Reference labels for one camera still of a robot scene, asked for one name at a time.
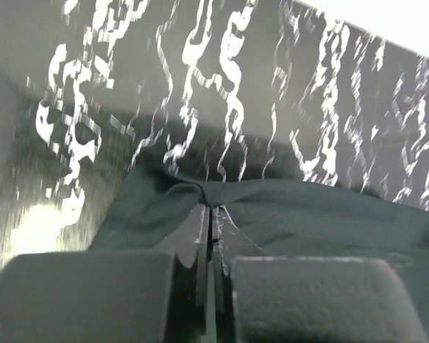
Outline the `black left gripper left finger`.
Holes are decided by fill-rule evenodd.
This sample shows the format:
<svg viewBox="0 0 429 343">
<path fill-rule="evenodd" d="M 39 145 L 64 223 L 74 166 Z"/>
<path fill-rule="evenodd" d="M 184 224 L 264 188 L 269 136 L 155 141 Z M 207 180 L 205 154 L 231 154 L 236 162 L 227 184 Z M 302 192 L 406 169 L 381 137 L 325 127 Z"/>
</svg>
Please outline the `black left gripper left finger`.
<svg viewBox="0 0 429 343">
<path fill-rule="evenodd" d="M 209 209 L 149 250 L 25 254 L 0 273 L 0 342 L 199 342 Z"/>
</svg>

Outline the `black t shirt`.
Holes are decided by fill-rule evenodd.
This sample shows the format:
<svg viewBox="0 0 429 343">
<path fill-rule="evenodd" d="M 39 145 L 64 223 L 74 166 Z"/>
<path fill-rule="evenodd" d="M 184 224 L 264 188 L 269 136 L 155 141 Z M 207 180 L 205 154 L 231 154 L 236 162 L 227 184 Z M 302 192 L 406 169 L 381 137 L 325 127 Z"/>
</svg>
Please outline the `black t shirt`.
<svg viewBox="0 0 429 343">
<path fill-rule="evenodd" d="M 262 251 L 375 257 L 398 268 L 429 338 L 429 212 L 291 179 L 202 181 L 138 166 L 122 182 L 90 249 L 150 249 L 198 205 Z"/>
</svg>

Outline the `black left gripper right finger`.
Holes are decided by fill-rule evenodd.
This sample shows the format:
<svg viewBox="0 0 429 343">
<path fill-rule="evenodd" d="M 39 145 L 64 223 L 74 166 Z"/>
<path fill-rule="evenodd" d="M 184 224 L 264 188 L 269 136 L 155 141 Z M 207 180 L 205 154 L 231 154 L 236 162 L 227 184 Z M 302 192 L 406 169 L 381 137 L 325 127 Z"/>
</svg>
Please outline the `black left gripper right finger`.
<svg viewBox="0 0 429 343">
<path fill-rule="evenodd" d="M 398 273 L 381 259 L 274 257 L 212 213 L 219 342 L 426 342 Z"/>
</svg>

